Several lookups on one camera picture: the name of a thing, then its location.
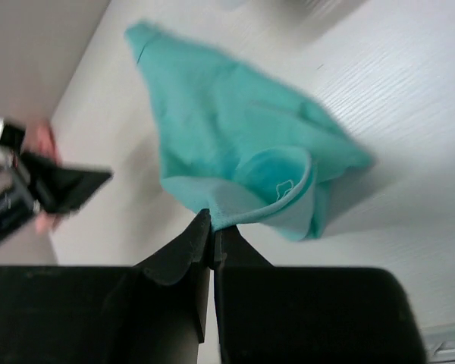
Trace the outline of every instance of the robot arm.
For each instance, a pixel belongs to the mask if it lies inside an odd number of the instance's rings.
[[[23,151],[24,138],[24,129],[0,118],[0,174],[11,180],[0,192],[0,242],[41,212],[77,212],[112,176],[107,168],[59,167],[48,158]]]

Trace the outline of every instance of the human hand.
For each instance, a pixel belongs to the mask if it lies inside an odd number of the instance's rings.
[[[27,125],[24,149],[50,158],[58,165],[62,163],[51,125],[47,120],[36,121]],[[45,234],[54,231],[62,222],[62,218],[60,215],[49,215],[41,212],[35,221],[36,232]]]

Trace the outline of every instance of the wood grain texture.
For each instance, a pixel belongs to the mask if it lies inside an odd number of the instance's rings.
[[[378,159],[337,184],[322,239],[243,226],[256,249],[278,265],[388,268],[422,328],[455,324],[455,0],[350,3],[322,21],[296,2],[113,0],[54,123],[65,159],[116,175],[54,236],[59,261],[133,264],[191,219],[158,185],[148,95],[123,38],[146,17],[314,95]]]

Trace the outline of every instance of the black plastic part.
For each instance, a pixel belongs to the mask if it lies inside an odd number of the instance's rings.
[[[199,343],[206,337],[210,238],[211,216],[202,210],[181,235],[136,265],[159,287],[184,287],[182,304],[190,307]]]
[[[132,268],[0,268],[0,362],[194,364],[209,266],[224,363],[425,362],[390,273],[274,267],[207,211]]]
[[[50,159],[29,152],[23,152],[20,161],[30,173],[32,194],[50,214],[79,210],[113,175],[106,169],[58,167]]]
[[[139,275],[131,268],[0,267],[0,363],[112,362]]]
[[[14,125],[9,120],[5,120],[2,137],[0,138],[0,147],[9,148],[18,154],[22,150],[24,139],[25,129]]]
[[[34,217],[21,191],[11,187],[0,193],[0,242]]]
[[[425,363],[403,289],[372,268],[216,272],[222,362]]]

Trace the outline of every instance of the teal cloth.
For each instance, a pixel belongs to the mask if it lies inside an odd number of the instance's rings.
[[[205,45],[141,22],[126,37],[147,83],[162,187],[212,226],[319,237],[331,181],[371,157],[315,102]]]

